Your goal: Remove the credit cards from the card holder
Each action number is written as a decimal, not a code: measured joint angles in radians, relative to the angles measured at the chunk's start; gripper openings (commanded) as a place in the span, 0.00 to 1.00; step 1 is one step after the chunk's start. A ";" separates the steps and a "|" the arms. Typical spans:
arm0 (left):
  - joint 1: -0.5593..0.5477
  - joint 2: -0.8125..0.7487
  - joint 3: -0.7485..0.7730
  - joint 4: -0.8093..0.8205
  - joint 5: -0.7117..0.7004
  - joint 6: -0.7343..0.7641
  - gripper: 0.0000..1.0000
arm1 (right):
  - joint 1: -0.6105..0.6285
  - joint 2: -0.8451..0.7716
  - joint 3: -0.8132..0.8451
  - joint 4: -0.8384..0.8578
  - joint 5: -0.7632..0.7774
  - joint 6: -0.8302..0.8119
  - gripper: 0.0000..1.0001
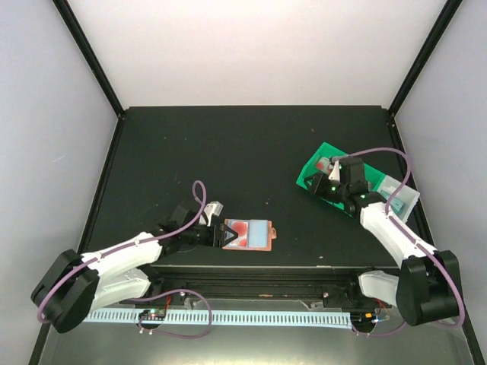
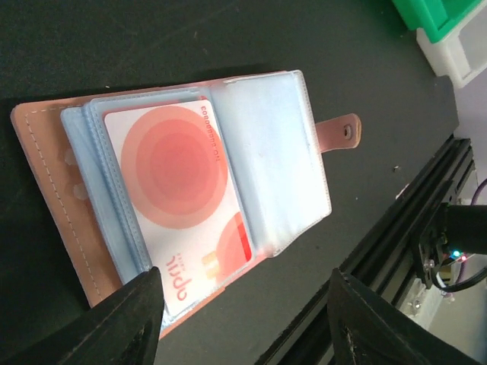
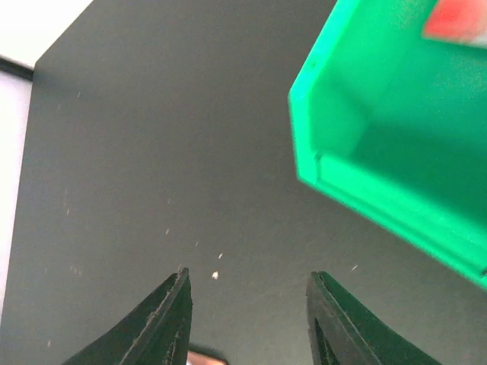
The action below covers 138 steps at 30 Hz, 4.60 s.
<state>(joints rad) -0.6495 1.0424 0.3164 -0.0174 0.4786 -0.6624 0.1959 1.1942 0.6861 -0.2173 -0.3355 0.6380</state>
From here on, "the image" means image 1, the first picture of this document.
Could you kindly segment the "pink leather card holder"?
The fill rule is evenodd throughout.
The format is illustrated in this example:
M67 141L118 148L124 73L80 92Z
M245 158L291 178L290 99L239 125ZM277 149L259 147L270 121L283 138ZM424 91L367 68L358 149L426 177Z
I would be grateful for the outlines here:
M225 224L229 224L230 221L248 221L249 233L247 240L247 247L244 248L230 248L228 246L223 249L237 250L237 251L260 251L270 252L272 250L272 241L277 238L276 229L273 227L272 222L268 220L238 220L227 219Z

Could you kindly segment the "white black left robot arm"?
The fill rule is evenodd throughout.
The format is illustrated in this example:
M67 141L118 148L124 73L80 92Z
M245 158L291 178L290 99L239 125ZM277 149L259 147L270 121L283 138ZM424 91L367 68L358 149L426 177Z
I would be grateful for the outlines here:
M152 231L96 252L69 249L50 266L31 294L37 319L66 333L93 311L123 301L156 303L163 278L151 267L183 245L222 248L237 239L229 221L218 219L222 206L177 206Z

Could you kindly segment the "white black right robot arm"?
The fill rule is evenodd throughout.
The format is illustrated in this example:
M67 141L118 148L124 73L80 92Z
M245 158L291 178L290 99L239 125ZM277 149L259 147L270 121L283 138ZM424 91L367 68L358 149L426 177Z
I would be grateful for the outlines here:
M338 205L358 220L391 255L397 276L368 271L348 284L350 304L364 306L372 298L395 306L410 326L465 319L460 266L451 251L439 251L416 235L390 208L385 197L371 190L362 159L335 157L319 169L302 170L298 185L310 194Z

